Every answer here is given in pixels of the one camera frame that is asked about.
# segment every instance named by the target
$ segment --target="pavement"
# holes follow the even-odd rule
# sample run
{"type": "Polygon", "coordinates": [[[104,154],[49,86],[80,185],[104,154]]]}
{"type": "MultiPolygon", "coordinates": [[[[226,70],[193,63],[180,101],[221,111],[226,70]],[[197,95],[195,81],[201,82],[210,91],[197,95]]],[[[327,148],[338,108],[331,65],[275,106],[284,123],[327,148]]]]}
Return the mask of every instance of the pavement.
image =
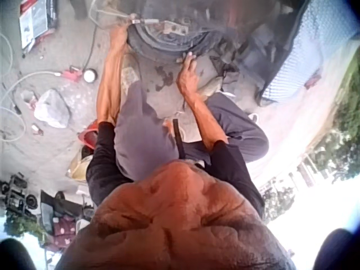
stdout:
{"type": "MultiPolygon", "coordinates": [[[[57,31],[22,58],[18,23],[20,2],[4,0],[0,5],[1,32],[9,37],[15,56],[14,68],[11,74],[2,78],[3,84],[9,87],[17,78],[33,71],[61,71],[70,65],[81,67],[89,53],[94,25],[89,20],[76,21],[70,2],[59,1],[57,31]]],[[[326,62],[321,81],[308,91],[302,89],[296,97],[285,104],[258,107],[254,101],[255,87],[240,75],[237,97],[234,101],[243,110],[259,114],[259,125],[270,141],[269,153],[261,160],[248,164],[256,186],[260,187],[273,176],[292,166],[304,153],[325,123],[342,78],[359,45],[359,42],[351,42],[337,51],[336,55],[326,62]]],[[[97,70],[99,77],[108,47],[108,32],[97,31],[89,68],[97,70]]],[[[183,98],[174,83],[181,67],[159,65],[141,57],[139,63],[149,104],[161,118],[174,116],[181,110],[183,103],[183,98]]],[[[216,76],[208,56],[199,57],[197,72],[200,74],[199,87],[216,76]]],[[[82,146],[77,139],[78,133],[96,118],[95,104],[99,83],[100,80],[93,84],[84,81],[73,83],[50,75],[35,76],[21,83],[16,90],[15,98],[27,130],[20,140],[14,143],[1,143],[1,180],[8,180],[12,173],[22,172],[29,178],[30,189],[33,192],[39,194],[39,190],[44,189],[54,195],[62,190],[68,198],[79,201],[79,197],[75,195],[79,183],[65,174],[71,160],[82,146]],[[61,93],[70,109],[71,119],[65,129],[52,128],[35,119],[20,97],[21,91],[26,89],[40,96],[51,88],[61,93]],[[32,134],[29,128],[32,123],[36,123],[44,131],[43,137],[32,134]]],[[[3,132],[15,135],[21,132],[20,123],[14,116],[4,113],[1,120],[3,132]]],[[[179,122],[185,131],[186,141],[200,138],[190,111],[186,110],[186,113],[180,115],[179,122]]]]}

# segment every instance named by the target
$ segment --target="man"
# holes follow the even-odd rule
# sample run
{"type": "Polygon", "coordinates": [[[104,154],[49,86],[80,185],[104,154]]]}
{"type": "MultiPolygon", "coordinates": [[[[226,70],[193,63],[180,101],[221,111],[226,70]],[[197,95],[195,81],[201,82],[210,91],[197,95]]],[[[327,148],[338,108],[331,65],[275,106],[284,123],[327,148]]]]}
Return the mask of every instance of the man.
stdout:
{"type": "Polygon", "coordinates": [[[57,269],[294,269],[262,223],[264,202],[245,165],[266,153],[264,133],[221,93],[203,101],[189,53],[177,84],[202,142],[184,143],[192,161],[179,160],[141,82],[122,89],[119,112],[120,73],[141,77],[134,62],[123,63],[126,39],[125,27],[111,32],[98,93],[98,141],[87,170],[98,209],[57,269]]]}

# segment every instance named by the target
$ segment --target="white plastic bag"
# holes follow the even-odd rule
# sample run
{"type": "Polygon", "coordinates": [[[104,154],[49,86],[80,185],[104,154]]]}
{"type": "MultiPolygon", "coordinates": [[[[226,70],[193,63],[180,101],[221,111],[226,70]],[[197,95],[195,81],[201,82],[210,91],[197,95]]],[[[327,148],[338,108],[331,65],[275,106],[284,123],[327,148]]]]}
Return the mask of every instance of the white plastic bag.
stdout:
{"type": "Polygon", "coordinates": [[[60,94],[50,89],[41,95],[34,116],[54,128],[66,128],[69,123],[69,109],[60,94]]]}

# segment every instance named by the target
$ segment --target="sky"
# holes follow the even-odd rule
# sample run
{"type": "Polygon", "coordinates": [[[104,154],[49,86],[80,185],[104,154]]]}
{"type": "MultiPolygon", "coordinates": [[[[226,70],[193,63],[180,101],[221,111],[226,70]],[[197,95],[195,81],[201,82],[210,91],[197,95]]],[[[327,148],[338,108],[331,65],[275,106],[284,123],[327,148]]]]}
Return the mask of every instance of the sky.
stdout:
{"type": "MultiPolygon", "coordinates": [[[[268,227],[286,250],[295,252],[293,261],[298,270],[312,269],[316,255],[330,232],[337,228],[354,231],[360,224],[360,176],[335,184],[309,188],[295,197],[295,202],[284,215],[269,223],[268,227]]],[[[0,218],[0,240],[5,218],[0,218]]],[[[20,238],[37,269],[45,269],[44,250],[36,237],[25,234],[20,238]]],[[[53,258],[55,265],[60,256],[53,258]]]]}

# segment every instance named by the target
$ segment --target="black shirt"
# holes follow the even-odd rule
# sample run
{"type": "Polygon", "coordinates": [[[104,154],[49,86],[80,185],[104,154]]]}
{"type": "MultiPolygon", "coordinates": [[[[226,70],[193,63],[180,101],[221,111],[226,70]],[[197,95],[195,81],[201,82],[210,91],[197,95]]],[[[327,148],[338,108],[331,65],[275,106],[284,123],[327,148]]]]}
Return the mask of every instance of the black shirt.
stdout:
{"type": "MultiPolygon", "coordinates": [[[[98,126],[98,139],[94,156],[86,172],[90,195],[96,205],[100,205],[118,186],[133,182],[118,169],[114,138],[114,126],[108,122],[101,122],[98,126]]],[[[211,165],[205,165],[205,171],[211,176],[233,185],[262,217],[264,201],[251,181],[239,148],[218,141],[209,155],[211,165]]]]}

